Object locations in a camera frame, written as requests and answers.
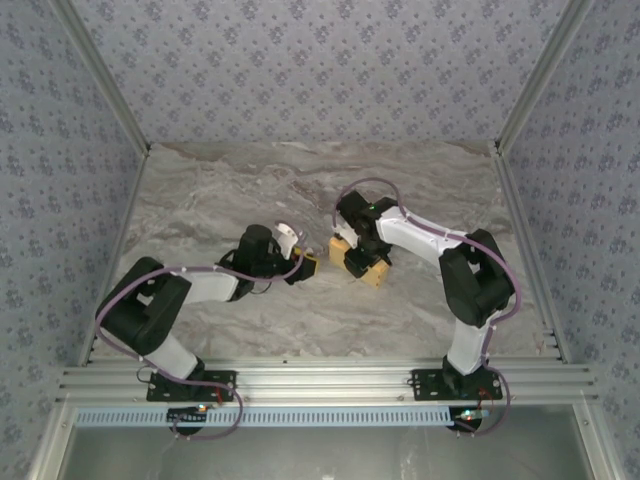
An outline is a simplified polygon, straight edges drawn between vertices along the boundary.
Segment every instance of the wooden block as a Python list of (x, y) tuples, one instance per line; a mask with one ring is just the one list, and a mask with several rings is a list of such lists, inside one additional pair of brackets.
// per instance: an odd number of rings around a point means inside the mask
[[(344, 266), (344, 255), (350, 248), (346, 240), (331, 237), (329, 241), (329, 261), (347, 271), (347, 267)], [(369, 268), (367, 273), (360, 277), (360, 280), (377, 289), (380, 288), (382, 282), (387, 278), (387, 273), (389, 273), (389, 265), (387, 262), (380, 260), (373, 267)]]

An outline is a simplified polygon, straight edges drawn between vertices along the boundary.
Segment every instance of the wire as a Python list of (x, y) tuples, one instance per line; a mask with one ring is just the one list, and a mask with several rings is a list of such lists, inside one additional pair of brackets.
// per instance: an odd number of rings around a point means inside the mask
[(260, 292), (254, 292), (253, 290), (251, 290), (250, 293), (252, 293), (253, 295), (262, 295), (263, 293), (267, 293), (267, 290), (271, 288), (271, 285), (273, 285), (273, 283), (269, 282), (269, 285), (267, 285), (267, 288), (265, 288), (264, 290)]
[(511, 317), (513, 317), (516, 313), (518, 313), (518, 311), (520, 310), (520, 307), (522, 305), (522, 288), (520, 287), (520, 282), (518, 281), (518, 278), (516, 277), (515, 272), (511, 269), (511, 267), (507, 264), (507, 262), (505, 262), (502, 258), (500, 258), (500, 255), (498, 255), (497, 253), (495, 253), (493, 250), (491, 250), (490, 248), (487, 248), (486, 246), (461, 235), (456, 235), (454, 233), (449, 233), (447, 231), (444, 230), (440, 230), (434, 227), (431, 227), (429, 225), (425, 225), (423, 223), (420, 223), (419, 221), (417, 221), (415, 218), (411, 217), (408, 213), (407, 210), (404, 206), (404, 202), (402, 200), (402, 195), (400, 194), (400, 190), (398, 189), (398, 187), (391, 181), (385, 179), (385, 178), (380, 178), (380, 177), (367, 177), (367, 178), (362, 178), (360, 180), (356, 180), (353, 183), (350, 183), (349, 185), (347, 185), (346, 187), (344, 187), (344, 189), (342, 190), (342, 192), (340, 192), (340, 195), (338, 196), (338, 199), (336, 200), (336, 203), (334, 204), (333, 207), (333, 213), (332, 213), (332, 217), (331, 217), (331, 221), (333, 224), (333, 227), (335, 228), (338, 225), (338, 221), (337, 221), (337, 216), (338, 216), (338, 203), (340, 203), (340, 200), (342, 200), (342, 197), (344, 197), (348, 192), (350, 192), (351, 190), (353, 190), (353, 188), (356, 185), (359, 185), (361, 183), (365, 183), (365, 182), (379, 182), (379, 183), (384, 183), (385, 185), (389, 185), (392, 189), (393, 192), (396, 195), (396, 200), (398, 202), (398, 208), (400, 209), (400, 213), (402, 214), (402, 216), (412, 225), (415, 225), (416, 227), (429, 232), (431, 234), (434, 235), (438, 235), (440, 237), (447, 237), (450, 238), (451, 240), (455, 240), (458, 242), (462, 242), (462, 243), (466, 243), (467, 245), (470, 245), (472, 247), (474, 247), (477, 250), (480, 250), (481, 252), (483, 252), (484, 254), (488, 255), (489, 257), (491, 257), (492, 260), (494, 260), (498, 265), (500, 265), (500, 267), (505, 271), (505, 273), (507, 274), (507, 277), (509, 277), (509, 280), (511, 281), (511, 284), (513, 285), (513, 289), (515, 292), (515, 303), (513, 305), (513, 307), (511, 308), (511, 310), (509, 310), (506, 313), (501, 314), (500, 316), (498, 316), (497, 318), (493, 319), (489, 325), (489, 329), (487, 332), (487, 335), (485, 336), (484, 339), (484, 343), (482, 344), (482, 349), (481, 349), (481, 353), (480, 353), (480, 357), (481, 357), (481, 361), (482, 361), (482, 366), (494, 373), (495, 375), (498, 376), (498, 378), (500, 379), (500, 381), (502, 382), (503, 386), (504, 386), (504, 390), (506, 393), (506, 406), (505, 406), (505, 410), (502, 414), (502, 416), (500, 417), (500, 419), (491, 427), (487, 428), (486, 430), (482, 430), (481, 432), (476, 432), (475, 429), (473, 429), (472, 427), (469, 427), (468, 425), (465, 425), (461, 422), (456, 422), (457, 424), (459, 424), (460, 426), (464, 427), (465, 429), (469, 430), (469, 432), (472, 435), (475, 436), (484, 436), (484, 435), (488, 435), (489, 433), (495, 431), (497, 428), (500, 427), (500, 425), (502, 425), (505, 420), (508, 418), (509, 416), (509, 409), (511, 408), (511, 395), (510, 395), (510, 391), (509, 391), (509, 385), (507, 384), (507, 380), (504, 378), (504, 375), (502, 375), (502, 373), (500, 373), (498, 370), (496, 370), (493, 367), (490, 367), (489, 364), (487, 363), (487, 351), (489, 350), (489, 343), (491, 342), (491, 337), (493, 336), (493, 331), (496, 327), (496, 325), (500, 322), (503, 322)]
[[(295, 232), (295, 230), (290, 225), (287, 225), (287, 226), (289, 228), (291, 228)], [(298, 238), (300, 238), (300, 239), (303, 238), (303, 235), (304, 235), (304, 233), (300, 232), (298, 234)], [(95, 323), (95, 325), (96, 325), (96, 335), (98, 336), (98, 338), (100, 338), (100, 340), (102, 340), (105, 344), (109, 345), (114, 350), (117, 350), (118, 352), (120, 352), (120, 353), (122, 353), (124, 355), (127, 355), (128, 357), (131, 357), (131, 358), (135, 359), (136, 361), (145, 362), (147, 366), (157, 370), (160, 375), (162, 375), (163, 377), (167, 378), (168, 380), (171, 380), (172, 382), (181, 383), (183, 385), (199, 386), (199, 387), (213, 387), (213, 388), (217, 388), (217, 389), (226, 390), (227, 392), (231, 393), (231, 395), (233, 395), (233, 397), (238, 401), (238, 410), (239, 411), (238, 411), (238, 415), (237, 415), (235, 421), (233, 422), (233, 424), (229, 428), (227, 428), (226, 430), (224, 430), (224, 431), (222, 431), (220, 433), (216, 433), (216, 434), (213, 434), (213, 435), (185, 436), (185, 435), (181, 435), (181, 434), (179, 434), (177, 432), (174, 432), (180, 438), (186, 438), (186, 439), (189, 439), (191, 441), (217, 440), (219, 438), (227, 437), (228, 435), (231, 435), (233, 432), (235, 432), (238, 429), (238, 427), (240, 426), (240, 421), (242, 420), (242, 414), (244, 412), (244, 403), (242, 401), (242, 397), (240, 396), (240, 394), (238, 393), (238, 391), (235, 388), (230, 387), (225, 383), (208, 382), (208, 381), (202, 381), (202, 380), (187, 380), (187, 379), (184, 379), (184, 378), (175, 377), (175, 376), (171, 375), (169, 372), (167, 372), (166, 370), (163, 370), (162, 368), (160, 368), (157, 365), (155, 365), (153, 362), (149, 361), (149, 359), (141, 357), (138, 354), (136, 354), (135, 352), (132, 352), (127, 348), (121, 347), (116, 342), (114, 342), (109, 337), (107, 337), (104, 334), (104, 332), (102, 331), (102, 328), (101, 328), (102, 322), (104, 321), (105, 317), (107, 316), (107, 313), (109, 313), (109, 311), (115, 305), (117, 305), (118, 302), (120, 302), (120, 300), (122, 300), (124, 297), (126, 297), (129, 293), (134, 291), (136, 288), (138, 288), (143, 283), (146, 283), (151, 279), (159, 277), (160, 275), (164, 275), (165, 273), (223, 272), (223, 273), (227, 273), (229, 275), (233, 275), (233, 276), (235, 276), (237, 278), (242, 278), (244, 280), (249, 280), (249, 281), (252, 281), (252, 282), (264, 282), (264, 281), (274, 282), (274, 281), (285, 280), (285, 279), (289, 278), (291, 275), (294, 275), (298, 271), (298, 269), (302, 266), (303, 260), (304, 260), (304, 256), (300, 255), (300, 258), (296, 262), (296, 265), (291, 270), (289, 270), (284, 275), (277, 275), (275, 277), (271, 277), (271, 278), (268, 278), (268, 279), (258, 278), (258, 277), (251, 277), (249, 275), (245, 275), (245, 274), (242, 274), (242, 273), (234, 272), (233, 270), (229, 270), (227, 268), (220, 267), (219, 265), (194, 266), (194, 267), (163, 267), (163, 268), (160, 268), (158, 270), (154, 270), (153, 272), (150, 272), (150, 273), (147, 273), (145, 275), (142, 275), (138, 279), (136, 279), (133, 282), (131, 282), (129, 285), (124, 287), (120, 292), (118, 292), (116, 295), (114, 295), (114, 297), (111, 300), (109, 300), (107, 302), (107, 304), (102, 308), (102, 310), (100, 310), (100, 312), (96, 315), (96, 323)]]
[(139, 381), (140, 383), (146, 383), (146, 384), (148, 384), (148, 385), (149, 385), (149, 384), (151, 384), (151, 381), (150, 381), (150, 380), (142, 380), (142, 379), (140, 378), (140, 372), (141, 372), (143, 369), (145, 369), (145, 368), (149, 368), (149, 365), (143, 365), (143, 366), (141, 366), (141, 367), (138, 369), (138, 371), (136, 372), (136, 378), (138, 379), (138, 381)]
[(479, 388), (478, 393), (480, 394), (480, 401), (478, 402), (478, 410), (482, 409), (482, 397), (485, 396), (489, 400), (491, 400), (491, 409), (489, 410), (489, 415), (491, 415), (493, 413), (493, 407), (494, 407), (493, 395), (491, 395), (489, 393), (489, 390), (485, 388)]

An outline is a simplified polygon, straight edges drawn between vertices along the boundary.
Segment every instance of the marble table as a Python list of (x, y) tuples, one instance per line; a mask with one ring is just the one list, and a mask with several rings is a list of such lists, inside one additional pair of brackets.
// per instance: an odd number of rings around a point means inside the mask
[[(320, 257), (316, 277), (274, 283), (239, 302), (184, 306), (174, 326), (203, 357), (439, 357), (453, 335), (439, 273), (399, 248), (379, 290), (328, 262), (331, 210), (340, 190), (381, 176), (408, 208), (452, 229), (482, 227), (517, 272), (523, 308), (498, 328), (490, 351), (536, 355), (543, 326), (516, 245), (487, 145), (421, 143), (156, 144), (147, 160), (117, 277), (141, 256), (166, 265), (210, 265), (234, 248), (247, 225), (289, 220)], [(386, 186), (359, 191), (376, 200)], [(94, 356), (112, 355), (96, 342)]]

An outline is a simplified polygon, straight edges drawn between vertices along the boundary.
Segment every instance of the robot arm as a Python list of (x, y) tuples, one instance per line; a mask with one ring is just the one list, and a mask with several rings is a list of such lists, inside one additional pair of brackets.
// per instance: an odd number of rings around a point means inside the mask
[[(300, 240), (295, 232), (284, 223), (278, 224), (276, 229), (277, 238), (267, 227), (250, 225), (238, 247), (218, 262), (221, 271), (165, 273), (141, 284), (106, 314), (102, 327), (140, 357), (172, 376), (201, 380), (204, 364), (170, 333), (183, 305), (239, 300), (253, 289), (254, 281), (238, 278), (233, 273), (268, 281), (292, 271), (299, 262), (295, 274), (285, 279), (288, 284), (315, 274), (316, 260), (295, 247)], [(135, 280), (163, 267), (150, 257), (138, 260), (102, 302), (98, 312)]]
[[(514, 293), (504, 270), (469, 245), (409, 222), (392, 199), (385, 197), (370, 204), (353, 191), (338, 203), (338, 212), (346, 224), (335, 230), (351, 246), (345, 254), (345, 267), (354, 276), (363, 275), (378, 261), (391, 264), (388, 254), (392, 245), (405, 248), (440, 269), (447, 304), (457, 317), (445, 368), (453, 367), (461, 376), (480, 368), (490, 320), (507, 306)], [(435, 230), (467, 236), (502, 257), (495, 240), (484, 230), (468, 235), (450, 231), (411, 212), (407, 215)]]

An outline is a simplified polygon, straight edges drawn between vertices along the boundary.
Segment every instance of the wall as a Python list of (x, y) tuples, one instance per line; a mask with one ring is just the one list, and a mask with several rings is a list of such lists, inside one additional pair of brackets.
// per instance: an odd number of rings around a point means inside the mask
[(565, 0), (75, 0), (148, 141), (495, 138)]
[(3, 0), (0, 38), (0, 478), (22, 479), (138, 159), (45, 0)]
[(596, 2), (509, 154), (574, 360), (640, 478), (640, 5)]

